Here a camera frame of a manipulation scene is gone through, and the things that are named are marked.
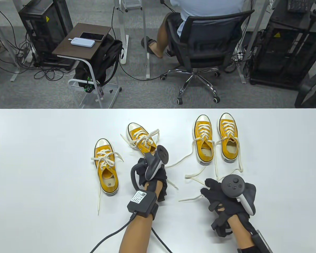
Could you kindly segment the person's right hand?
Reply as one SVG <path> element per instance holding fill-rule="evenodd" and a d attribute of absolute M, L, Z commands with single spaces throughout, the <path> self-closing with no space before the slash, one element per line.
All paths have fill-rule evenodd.
<path fill-rule="evenodd" d="M 250 218 L 250 215 L 246 212 L 241 202 L 238 202 L 236 198 L 229 198 L 224 194 L 220 182 L 208 178 L 205 180 L 205 185 L 209 188 L 202 188 L 200 192 L 210 202 L 209 210 L 211 212 L 215 211 L 219 215 L 225 213 L 229 218 L 242 213 L 247 218 Z"/>

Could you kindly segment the person's left hand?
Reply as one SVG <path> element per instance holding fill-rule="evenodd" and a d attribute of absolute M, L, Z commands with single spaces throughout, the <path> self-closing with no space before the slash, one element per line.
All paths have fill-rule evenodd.
<path fill-rule="evenodd" d="M 155 192 L 157 188 L 157 182 L 162 183 L 162 189 L 159 192 L 159 195 L 157 195 L 157 201 L 162 202 L 165 200 L 166 196 L 166 189 L 167 189 L 167 175 L 166 175 L 166 170 L 164 166 L 162 166 L 153 179 L 148 180 L 145 178 L 145 173 L 147 170 L 147 165 L 146 165 L 146 159 L 145 158 L 140 158 L 138 160 L 138 163 L 136 164 L 136 173 L 139 175 L 139 184 L 142 186 L 147 185 L 146 190 L 150 192 Z"/>

